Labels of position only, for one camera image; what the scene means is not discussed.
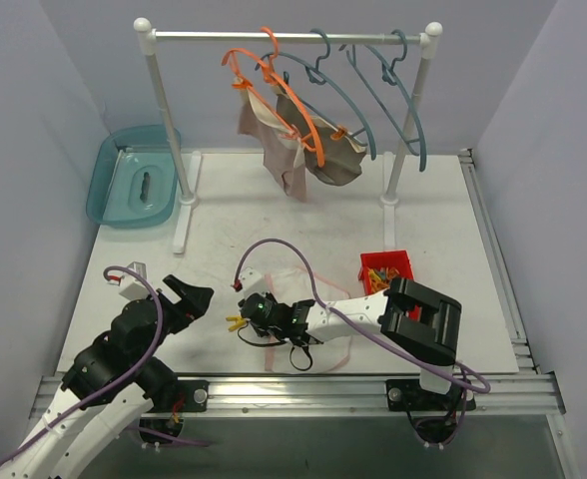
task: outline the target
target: clothes hanger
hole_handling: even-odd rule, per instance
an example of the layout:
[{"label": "clothes hanger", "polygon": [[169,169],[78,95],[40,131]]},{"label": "clothes hanger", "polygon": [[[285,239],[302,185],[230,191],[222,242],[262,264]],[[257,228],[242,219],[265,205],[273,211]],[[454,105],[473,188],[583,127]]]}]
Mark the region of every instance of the clothes hanger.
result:
[{"label": "clothes hanger", "polygon": [[[304,104],[300,101],[297,97],[295,92],[290,88],[290,86],[285,82],[285,80],[276,73],[274,70],[274,58],[276,58],[279,54],[279,46],[278,40],[272,32],[271,29],[268,27],[262,27],[261,31],[267,33],[270,38],[272,39],[272,44],[274,46],[274,51],[268,57],[268,63],[265,63],[262,58],[259,58],[255,53],[245,49],[245,48],[233,48],[228,51],[225,56],[223,57],[223,65],[227,65],[229,63],[232,72],[236,75],[236,77],[240,80],[239,83],[234,83],[233,87],[239,90],[249,90],[251,91],[254,96],[263,104],[265,107],[290,131],[290,138],[297,138],[300,139],[302,146],[310,152],[313,152],[317,156],[317,163],[320,167],[324,166],[324,149],[322,147],[322,141],[320,140],[320,135],[317,132],[317,128],[313,123],[313,119],[311,118],[310,114],[306,110]],[[310,133],[305,135],[304,137],[300,134],[299,130],[290,125],[285,119],[283,119],[272,107],[272,105],[265,100],[261,94],[254,88],[252,82],[250,82],[247,77],[245,77],[241,71],[241,67],[239,65],[237,54],[242,53],[243,55],[247,55],[254,61],[259,64],[263,72],[263,80],[268,83],[269,85],[279,85],[285,92],[288,94],[290,99],[292,100],[295,107],[300,111],[302,116],[304,117],[304,121],[306,122],[307,126],[309,127]],[[313,145],[309,143],[309,140],[313,139]]]},{"label": "clothes hanger", "polygon": [[[382,80],[384,80],[385,75],[386,75],[386,78],[388,78],[388,80],[391,83],[387,82],[386,80],[385,80],[385,82],[388,83],[389,85],[396,86],[400,90],[400,93],[402,94],[402,97],[404,98],[404,101],[406,102],[406,105],[409,109],[409,113],[411,114],[413,122],[415,123],[415,130],[417,132],[417,138],[409,140],[405,136],[402,128],[400,128],[399,125],[397,124],[397,122],[393,119],[393,116],[388,111],[388,109],[386,108],[386,106],[384,105],[384,103],[382,102],[380,97],[377,96],[377,94],[375,93],[375,90],[373,90],[373,88],[368,83],[368,81],[366,80],[366,78],[364,77],[364,75],[362,74],[360,69],[357,67],[357,61],[355,58],[355,45],[351,45],[350,52],[348,50],[346,51],[346,59],[349,62],[349,64],[351,65],[351,67],[353,68],[353,70],[355,71],[355,73],[357,74],[357,76],[359,77],[360,81],[364,84],[366,89],[369,91],[371,96],[375,99],[375,101],[380,106],[380,108],[382,109],[382,111],[384,112],[386,117],[389,119],[389,121],[391,122],[391,124],[393,125],[393,127],[395,128],[397,133],[400,135],[400,137],[402,138],[402,140],[406,144],[406,147],[409,150],[409,152],[412,155],[416,155],[416,156],[420,157],[419,170],[421,172],[423,172],[426,169],[426,142],[424,140],[424,132],[422,130],[422,123],[420,122],[420,118],[417,116],[417,111],[415,110],[415,106],[413,105],[413,101],[411,100],[410,95],[407,93],[406,89],[404,88],[402,81],[397,77],[397,75],[393,71],[393,67],[395,66],[395,63],[398,61],[402,61],[404,59],[404,57],[406,57],[406,55],[403,54],[400,57],[395,58],[394,61],[392,62],[393,66],[391,66],[384,59],[382,54],[380,52],[378,52],[375,48],[371,47],[370,45],[364,45],[364,47],[368,51],[370,51],[373,55],[375,55],[377,57],[377,59],[380,61],[380,63],[382,64]],[[346,45],[341,45],[338,50],[342,51],[345,48],[346,48]],[[417,151],[413,147],[412,144],[414,144],[414,143],[419,143],[419,146],[420,146],[419,151]]]},{"label": "clothes hanger", "polygon": [[383,63],[380,63],[380,65],[382,66],[382,80],[384,80],[386,83],[394,87],[395,82],[390,77],[390,73],[393,72],[393,68],[395,68],[395,64],[397,62],[402,62],[406,58],[406,54],[408,52],[408,45],[406,43],[406,36],[404,35],[404,32],[402,30],[396,28],[391,32],[391,35],[397,35],[398,37],[400,37],[400,45],[402,45],[402,55],[400,55],[399,57],[395,57],[391,62],[390,68],[388,69],[384,66]]},{"label": "clothes hanger", "polygon": [[[324,53],[324,55],[320,55],[319,57],[317,57],[315,59],[315,66],[312,65],[311,63],[307,62],[306,60],[304,60],[300,57],[297,57],[296,55],[292,55],[291,53],[279,52],[279,56],[289,58],[290,60],[293,60],[293,61],[299,63],[300,65],[303,65],[304,69],[307,71],[307,75],[308,75],[310,82],[315,83],[317,85],[324,85],[325,83],[329,84],[347,102],[349,107],[353,110],[355,115],[360,120],[360,122],[362,124],[362,128],[360,128],[356,132],[349,133],[345,127],[336,124],[327,115],[324,115],[323,113],[321,113],[317,108],[313,107],[312,105],[310,105],[308,102],[304,101],[303,99],[300,99],[300,100],[303,102],[303,104],[307,108],[309,108],[314,113],[316,113],[319,117],[321,117],[323,120],[325,120],[329,125],[331,125],[335,129],[337,129],[339,133],[343,132],[344,134],[349,136],[355,143],[357,143],[361,147],[366,147],[367,144],[358,140],[356,138],[356,136],[361,134],[362,132],[366,132],[369,153],[371,155],[371,159],[374,160],[375,157],[377,156],[377,150],[376,150],[375,138],[373,137],[373,131],[371,130],[371,126],[369,125],[368,121],[366,120],[366,118],[364,117],[364,115],[362,114],[360,109],[357,107],[357,105],[348,96],[348,94],[345,93],[344,90],[341,87],[339,87],[329,76],[327,76],[325,73],[323,73],[321,70],[318,69],[320,60],[326,59],[330,55],[331,47],[330,47],[330,44],[329,44],[328,39],[326,38],[326,35],[324,34],[324,32],[322,32],[319,29],[313,29],[311,31],[313,33],[317,33],[318,35],[320,35],[324,39],[324,43],[326,45],[326,53]],[[269,52],[269,53],[264,54],[261,57],[261,60],[269,57],[272,53],[273,52]],[[257,70],[258,68],[261,68],[260,64],[256,64],[255,70]],[[311,73],[318,75],[319,79],[317,77],[314,77]],[[283,76],[287,79],[287,81],[289,81],[290,75],[288,72],[283,72]],[[334,139],[338,140],[339,138],[341,138],[341,135],[336,136],[336,138],[334,138]]]}]

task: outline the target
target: white wall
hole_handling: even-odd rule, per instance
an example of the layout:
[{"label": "white wall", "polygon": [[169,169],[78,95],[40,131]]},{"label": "white wall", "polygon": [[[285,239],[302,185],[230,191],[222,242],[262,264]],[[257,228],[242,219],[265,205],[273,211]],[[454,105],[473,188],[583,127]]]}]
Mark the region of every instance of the white wall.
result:
[{"label": "white wall", "polygon": [[0,0],[0,456],[51,373],[95,234],[85,198],[106,136],[37,0]]},{"label": "white wall", "polygon": [[[269,25],[275,31],[383,33],[401,28],[423,31],[428,22],[440,21],[444,36],[427,80],[421,107],[429,151],[450,153],[473,147],[493,116],[519,65],[555,0],[41,0],[70,57],[99,108],[106,107],[111,129],[158,122],[151,82],[140,54],[132,23],[147,16],[165,30],[247,30]],[[165,44],[160,64],[167,92],[183,133],[192,147],[253,146],[256,141],[236,134],[238,94],[221,58],[237,45]],[[266,53],[262,44],[248,44]],[[288,48],[309,59],[323,47]],[[385,48],[389,55],[399,52]],[[379,79],[379,64],[362,51],[358,63],[391,111],[401,119],[399,93]],[[409,85],[415,76],[419,50],[413,49],[405,68],[398,70]],[[382,149],[394,149],[396,136],[378,106],[358,83],[343,53],[328,62],[328,71],[352,93],[370,118]],[[278,62],[277,65],[288,65]],[[250,63],[246,68],[252,70]],[[302,67],[293,67],[293,86],[307,99],[348,126],[345,103],[329,86],[312,86]],[[256,83],[260,77],[255,76]]]},{"label": "white wall", "polygon": [[587,1],[560,0],[477,148],[534,357],[587,477]]}]

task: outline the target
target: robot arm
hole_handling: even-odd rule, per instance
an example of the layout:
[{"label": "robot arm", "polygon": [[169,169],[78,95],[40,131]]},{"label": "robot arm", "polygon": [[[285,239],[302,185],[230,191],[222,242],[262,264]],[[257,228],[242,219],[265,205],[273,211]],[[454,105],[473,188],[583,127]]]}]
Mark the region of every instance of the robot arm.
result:
[{"label": "robot arm", "polygon": [[[165,277],[164,283],[180,300],[172,303],[158,293],[163,310],[159,345],[168,334],[182,331],[203,316],[214,294],[210,288],[190,286],[172,275]],[[145,289],[140,285],[138,291]],[[140,292],[139,297],[127,303],[112,321],[110,330],[101,333],[76,356],[43,418],[23,444],[36,434],[42,434],[43,428],[48,430],[47,433],[3,464],[0,479],[78,477],[87,464],[143,412],[155,405],[171,406],[179,394],[177,376],[152,356],[118,387],[106,394],[99,393],[83,409],[50,426],[61,414],[76,406],[79,400],[95,395],[124,377],[146,354],[157,333],[157,326],[156,306],[150,296]]]},{"label": "robot arm", "polygon": [[133,421],[154,407],[143,397],[137,384],[127,386],[78,434],[56,466],[50,467],[53,479],[76,479],[107,445]]},{"label": "robot arm", "polygon": [[[273,336],[294,346],[307,347],[337,337],[359,334],[344,319],[329,310],[342,312],[360,329],[382,334],[417,359],[452,372],[462,306],[455,299],[407,278],[394,279],[389,289],[365,297],[327,304],[324,308],[313,299],[291,306],[278,303],[263,276],[247,268],[240,275],[244,299],[239,303],[241,316],[258,336]],[[418,320],[408,313],[419,308]],[[450,383],[420,370],[423,389],[446,393]]]},{"label": "robot arm", "polygon": [[[41,429],[48,428],[49,424],[63,411],[66,411],[78,402],[78,397],[69,389],[59,387],[49,408],[41,420],[25,438],[29,441]],[[52,427],[48,434],[36,444],[20,454],[14,460],[6,462],[0,467],[0,479],[11,478],[46,478],[68,447],[74,442],[85,426],[99,414],[105,406],[89,407],[77,410],[63,421]]]}]

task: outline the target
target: blue hanger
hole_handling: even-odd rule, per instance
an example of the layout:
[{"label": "blue hanger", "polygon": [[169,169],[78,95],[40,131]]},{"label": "blue hanger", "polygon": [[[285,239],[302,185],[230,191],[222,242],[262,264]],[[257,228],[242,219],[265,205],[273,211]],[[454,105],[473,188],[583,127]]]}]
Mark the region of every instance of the blue hanger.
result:
[{"label": "blue hanger", "polygon": [[391,62],[391,68],[389,68],[388,70],[384,66],[383,63],[381,63],[381,65],[382,65],[382,80],[384,80],[386,83],[388,83],[389,85],[391,85],[393,87],[393,86],[395,86],[395,82],[389,76],[389,71],[390,72],[393,71],[393,69],[395,68],[396,62],[401,62],[406,58],[407,44],[406,44],[406,36],[404,35],[404,32],[402,32],[402,30],[395,29],[391,32],[391,35],[397,35],[398,37],[400,37],[400,42],[401,42],[400,44],[402,45],[402,55],[400,55],[399,57],[395,57],[393,59],[393,61]]},{"label": "blue hanger", "polygon": [[[345,47],[346,47],[346,45],[341,45],[338,50],[342,51],[342,50],[344,50]],[[402,140],[406,144],[406,147],[409,150],[409,152],[412,155],[420,156],[420,168],[419,169],[421,172],[423,172],[426,169],[426,142],[424,140],[424,132],[422,131],[422,123],[420,122],[420,118],[417,116],[417,111],[415,110],[415,105],[413,105],[413,101],[411,100],[410,95],[407,93],[406,89],[404,88],[404,85],[402,84],[400,79],[397,77],[397,75],[395,75],[393,68],[391,66],[389,66],[389,64],[386,62],[386,60],[382,56],[382,54],[380,54],[380,52],[378,52],[375,48],[373,48],[369,45],[365,45],[364,47],[368,51],[370,51],[373,55],[375,55],[377,57],[377,59],[380,61],[380,63],[382,64],[382,67],[383,67],[383,72],[387,73],[388,76],[390,77],[389,79],[392,82],[390,85],[396,86],[400,90],[400,93],[402,94],[402,97],[404,98],[404,101],[406,102],[406,105],[409,109],[409,113],[411,114],[411,117],[413,118],[413,122],[415,123],[415,130],[417,131],[417,138],[415,138],[413,140],[408,140],[406,138],[402,128],[400,128],[399,125],[395,122],[395,120],[393,119],[393,116],[390,114],[390,112],[388,111],[388,109],[386,108],[384,103],[382,103],[382,100],[380,100],[380,97],[377,96],[377,94],[375,93],[375,90],[373,90],[373,88],[368,83],[366,78],[364,78],[364,75],[362,75],[362,72],[359,70],[359,68],[357,68],[357,61],[355,59],[355,45],[351,45],[351,52],[349,52],[348,50],[346,51],[346,59],[348,60],[349,64],[353,68],[353,70],[355,70],[355,73],[360,78],[360,81],[364,84],[366,89],[369,91],[371,96],[375,99],[375,101],[380,106],[380,108],[382,109],[382,111],[384,112],[386,117],[389,119],[389,121],[391,122],[391,124],[393,125],[393,127],[395,128],[397,133],[400,135],[400,137],[402,138]],[[412,146],[412,144],[416,143],[416,142],[418,142],[420,144],[419,152]]]},{"label": "blue hanger", "polygon": [[[269,55],[272,55],[273,53],[274,52],[266,53],[261,57],[261,59],[264,59],[264,58],[268,57]],[[355,138],[356,135],[359,135],[362,132],[366,132],[366,138],[367,138],[368,146],[369,146],[369,153],[371,155],[371,159],[375,160],[375,157],[377,156],[377,150],[375,147],[375,139],[373,137],[373,131],[371,130],[371,127],[369,126],[368,121],[366,120],[366,118],[364,117],[364,115],[362,114],[360,109],[353,102],[353,100],[342,90],[342,88],[339,87],[330,77],[325,75],[322,71],[318,70],[315,66],[313,66],[312,64],[303,60],[302,58],[299,58],[296,55],[292,55],[291,53],[286,53],[286,52],[279,52],[279,56],[289,58],[290,60],[294,60],[295,62],[303,65],[305,67],[305,69],[309,68],[310,71],[314,72],[316,75],[321,77],[325,83],[328,83],[334,90],[336,90],[338,92],[338,94],[348,103],[348,105],[351,107],[353,112],[357,115],[358,119],[362,123],[361,129],[359,129],[356,132],[347,134],[347,135],[352,140],[354,140],[356,143],[358,143],[360,146],[366,147],[366,144],[364,144],[363,142],[360,142],[358,139]],[[321,117],[323,120],[325,120],[329,125],[331,125],[332,127],[336,128],[336,129],[338,128],[337,124],[335,122],[333,122],[332,120],[330,120],[326,115],[323,115],[318,109],[312,107],[309,103],[305,102],[300,96],[298,96],[298,98],[307,108],[309,108],[314,113],[316,113],[319,117]]]},{"label": "blue hanger", "polygon": [[[326,34],[320,30],[319,28],[312,28],[311,30],[309,30],[312,33],[317,33],[320,37],[322,37],[322,40],[324,40],[324,45],[326,46],[326,52],[324,53],[324,55],[320,55],[319,57],[317,57],[315,59],[315,69],[319,70],[320,69],[320,60],[325,60],[327,58],[329,58],[329,55],[331,55],[331,44],[329,43],[329,39],[327,38]],[[306,71],[306,75],[309,78],[309,81],[316,84],[316,85],[324,85],[326,83],[325,79],[318,79],[316,78],[312,73],[311,73],[311,68],[309,67],[304,67],[304,70]]]}]

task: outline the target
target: small red container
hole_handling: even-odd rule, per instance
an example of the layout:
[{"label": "small red container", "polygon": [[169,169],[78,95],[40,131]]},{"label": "small red container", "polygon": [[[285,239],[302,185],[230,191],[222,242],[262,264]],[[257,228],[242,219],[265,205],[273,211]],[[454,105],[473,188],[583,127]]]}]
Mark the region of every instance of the small red container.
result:
[{"label": "small red container", "polygon": [[[382,252],[364,252],[360,255],[360,262],[362,268],[357,278],[362,281],[364,285],[364,292],[366,294],[373,294],[371,287],[371,281],[366,270],[381,269],[383,267],[395,267],[400,276],[413,279],[413,270],[411,269],[411,262],[409,261],[409,255],[404,249],[397,251],[382,251]],[[414,309],[409,317],[411,319],[418,319],[418,308]]]}]

